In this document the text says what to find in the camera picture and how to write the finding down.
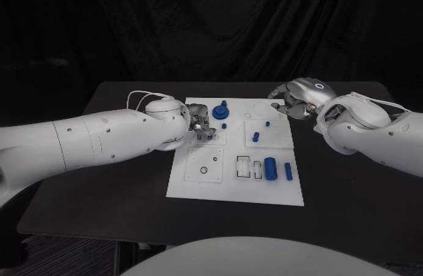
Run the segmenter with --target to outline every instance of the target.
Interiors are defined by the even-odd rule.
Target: blue cylinder
[[[257,132],[253,133],[253,142],[257,142],[257,137],[260,136],[260,134]]]
[[[277,179],[275,158],[265,159],[265,172],[266,172],[266,180],[276,180]]]
[[[221,102],[220,106],[216,106],[213,109],[213,117],[217,120],[223,120],[226,119],[226,117],[229,116],[229,109],[227,109],[227,104],[226,104],[226,100]]]
[[[285,163],[286,180],[292,180],[290,164]]]

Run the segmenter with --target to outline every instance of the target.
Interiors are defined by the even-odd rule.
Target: white base
[[[229,108],[229,117],[224,120],[216,120],[211,115],[213,108],[226,100]],[[174,164],[171,167],[170,184],[167,188],[167,197],[191,198],[200,200],[239,201],[244,203],[263,204],[286,204],[290,206],[303,206],[299,175],[296,170],[296,162],[293,148],[270,149],[270,148],[247,148],[244,135],[244,121],[260,120],[263,124],[270,122],[260,132],[260,138],[265,140],[266,133],[270,133],[280,124],[288,125],[280,132],[277,140],[285,140],[286,144],[292,144],[292,135],[286,115],[280,114],[269,105],[275,100],[267,99],[203,99],[187,98],[185,103],[201,103],[208,107],[210,126],[218,131],[226,132],[226,145],[210,143],[191,143],[197,139],[194,132],[184,137],[184,144],[175,149]],[[221,129],[221,124],[227,124],[227,128]],[[223,175],[221,183],[198,182],[201,174],[197,169],[190,166],[187,169],[187,160],[190,148],[203,147],[211,149],[223,149]],[[250,158],[250,178],[237,178],[237,156],[249,156]],[[276,159],[277,180],[267,181],[265,178],[265,158]],[[262,179],[253,178],[253,161],[262,164]],[[290,163],[292,181],[286,180],[285,163]],[[195,181],[187,181],[187,173],[198,172]]]

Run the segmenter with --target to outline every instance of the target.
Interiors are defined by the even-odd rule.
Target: dark table
[[[185,97],[266,98],[276,85],[102,83],[85,114],[125,108],[134,90],[161,92],[184,101]],[[380,83],[329,85],[339,95],[355,91],[393,100]],[[139,98],[134,95],[131,108]],[[165,198],[174,151],[154,151],[46,179],[18,232],[170,245],[220,236],[276,237],[370,261],[423,264],[423,178],[374,163],[359,153],[336,153],[312,131],[313,122],[315,118],[290,119],[303,207]]]

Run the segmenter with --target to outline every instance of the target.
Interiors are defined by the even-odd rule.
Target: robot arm
[[[423,114],[355,92],[336,97],[329,86],[311,78],[279,86],[269,98],[280,93],[289,105],[272,106],[295,119],[308,119],[316,113],[315,131],[335,151],[345,155],[362,152],[377,163],[423,177]],[[391,120],[374,102],[406,112]]]
[[[214,134],[207,106],[171,97],[152,101],[144,113],[122,109],[0,128],[0,207],[52,175],[175,149],[191,130]]]

